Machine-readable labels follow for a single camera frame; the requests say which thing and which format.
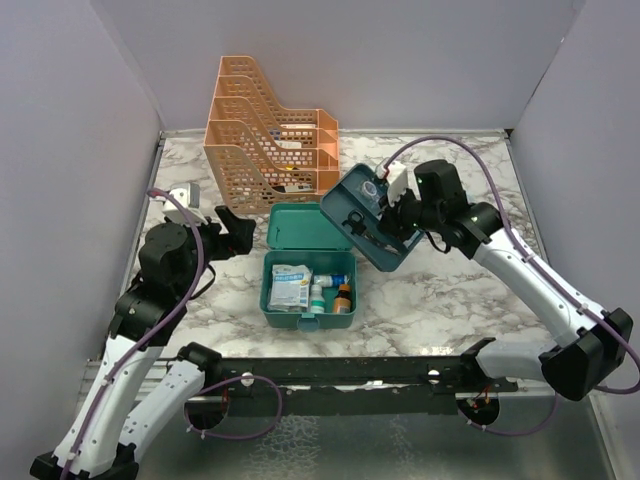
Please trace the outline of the amber medicine bottle orange cap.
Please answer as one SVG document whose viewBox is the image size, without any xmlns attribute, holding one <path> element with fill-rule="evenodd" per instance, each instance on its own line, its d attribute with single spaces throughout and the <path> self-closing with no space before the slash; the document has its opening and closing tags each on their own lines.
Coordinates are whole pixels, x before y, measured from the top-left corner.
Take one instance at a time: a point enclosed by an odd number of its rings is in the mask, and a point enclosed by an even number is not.
<svg viewBox="0 0 640 480">
<path fill-rule="evenodd" d="M 334 298 L 333 312 L 335 314 L 349 314 L 352 309 L 352 291 L 349 284 L 341 284 Z"/>
</svg>

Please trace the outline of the white blue bandage roll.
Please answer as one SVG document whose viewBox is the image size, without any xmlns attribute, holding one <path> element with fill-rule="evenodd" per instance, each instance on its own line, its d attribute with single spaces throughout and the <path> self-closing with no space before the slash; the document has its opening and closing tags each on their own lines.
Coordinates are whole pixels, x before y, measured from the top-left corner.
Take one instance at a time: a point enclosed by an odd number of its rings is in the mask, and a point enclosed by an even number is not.
<svg viewBox="0 0 640 480">
<path fill-rule="evenodd" d="M 313 284 L 321 288 L 334 288 L 349 283 L 347 274 L 320 274 L 313 276 Z"/>
</svg>

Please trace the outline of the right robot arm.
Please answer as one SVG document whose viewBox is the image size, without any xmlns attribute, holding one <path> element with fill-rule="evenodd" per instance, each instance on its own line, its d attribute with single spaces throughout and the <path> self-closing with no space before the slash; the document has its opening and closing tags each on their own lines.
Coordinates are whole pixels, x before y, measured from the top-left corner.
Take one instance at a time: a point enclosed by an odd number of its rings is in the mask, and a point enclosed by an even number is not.
<svg viewBox="0 0 640 480">
<path fill-rule="evenodd" d="M 416 167 L 417 192 L 398 162 L 378 165 L 375 175 L 387 188 L 382 229 L 439 234 L 508 286 L 551 334 L 549 344 L 490 341 L 459 367 L 467 389 L 481 391 L 495 378 L 512 377 L 544 381 L 578 401 L 621 365 L 633 329 L 629 314 L 578 293 L 524 244 L 502 212 L 469 202 L 453 164 L 434 160 Z"/>
</svg>

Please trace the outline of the small clear blue packet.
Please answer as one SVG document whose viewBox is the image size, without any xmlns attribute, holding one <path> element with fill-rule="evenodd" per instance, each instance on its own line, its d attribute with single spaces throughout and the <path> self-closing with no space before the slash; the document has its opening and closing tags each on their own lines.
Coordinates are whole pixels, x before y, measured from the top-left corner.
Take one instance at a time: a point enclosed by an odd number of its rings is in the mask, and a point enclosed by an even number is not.
<svg viewBox="0 0 640 480">
<path fill-rule="evenodd" d="M 363 202 L 370 208 L 383 208 L 387 203 L 385 191 L 379 183 L 365 180 L 359 187 Z"/>
</svg>

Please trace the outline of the teal plastic medicine box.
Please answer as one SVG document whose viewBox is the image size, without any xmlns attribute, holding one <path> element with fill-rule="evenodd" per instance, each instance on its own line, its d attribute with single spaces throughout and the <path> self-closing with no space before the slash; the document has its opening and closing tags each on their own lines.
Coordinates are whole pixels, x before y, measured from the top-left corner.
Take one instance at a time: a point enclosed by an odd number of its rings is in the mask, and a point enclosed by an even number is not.
<svg viewBox="0 0 640 480">
<path fill-rule="evenodd" d="M 344 329 L 357 307 L 351 244 L 316 203 L 272 207 L 263 261 L 260 309 L 273 328 Z"/>
</svg>

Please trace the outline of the teal divided tray insert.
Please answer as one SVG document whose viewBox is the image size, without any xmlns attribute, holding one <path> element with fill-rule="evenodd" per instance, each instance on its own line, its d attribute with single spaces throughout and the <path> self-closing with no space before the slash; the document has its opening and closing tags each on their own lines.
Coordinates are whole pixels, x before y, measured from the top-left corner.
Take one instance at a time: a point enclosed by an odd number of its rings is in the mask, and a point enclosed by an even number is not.
<svg viewBox="0 0 640 480">
<path fill-rule="evenodd" d="M 400 242 L 393 237 L 381 233 L 378 223 L 382 208 L 370 208 L 363 202 L 359 187 L 365 180 L 379 183 L 386 193 L 386 186 L 376 180 L 374 170 L 366 164 L 358 163 L 342 176 L 320 201 L 322 214 L 342 233 L 342 235 L 357 249 L 366 259 L 382 272 L 395 271 L 422 240 L 424 234 L 415 234 L 409 241 Z M 352 210 L 360 211 L 364 216 L 366 227 L 373 235 L 385 244 L 395 247 L 400 254 L 394 255 L 381 250 L 362 237 L 351 234 L 349 226 L 341 223 Z"/>
</svg>

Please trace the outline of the black handled scissors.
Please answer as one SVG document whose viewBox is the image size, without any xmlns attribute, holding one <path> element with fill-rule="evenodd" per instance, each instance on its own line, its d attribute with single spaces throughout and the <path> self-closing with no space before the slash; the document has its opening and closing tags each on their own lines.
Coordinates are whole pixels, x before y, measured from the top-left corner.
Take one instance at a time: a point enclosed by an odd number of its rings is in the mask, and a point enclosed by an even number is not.
<svg viewBox="0 0 640 480">
<path fill-rule="evenodd" d="M 364 222 L 365 216 L 358 210 L 352 210 L 347 218 L 341 223 L 342 226 L 349 226 L 351 228 L 351 234 L 359 236 L 367 240 L 369 243 L 375 245 L 377 248 L 390 252 L 394 255 L 399 255 L 400 252 L 393 247 L 378 240 L 373 233 L 366 227 Z"/>
</svg>

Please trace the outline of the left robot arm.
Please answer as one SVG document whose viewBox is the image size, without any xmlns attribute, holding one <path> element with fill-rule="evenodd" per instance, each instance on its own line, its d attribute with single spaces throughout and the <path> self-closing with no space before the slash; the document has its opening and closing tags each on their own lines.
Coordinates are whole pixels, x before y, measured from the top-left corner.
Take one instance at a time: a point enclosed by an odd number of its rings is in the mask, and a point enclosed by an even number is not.
<svg viewBox="0 0 640 480">
<path fill-rule="evenodd" d="M 145 377 L 187 313 L 200 277 L 213 261 L 247 255 L 255 221 L 228 207 L 219 217 L 187 213 L 151 228 L 139 250 L 140 271 L 118 299 L 104 356 L 80 413 L 62 442 L 38 456 L 37 479 L 133 479 L 151 442 L 195 393 L 220 385 L 220 354 L 187 346 L 161 383 L 136 399 Z"/>
</svg>

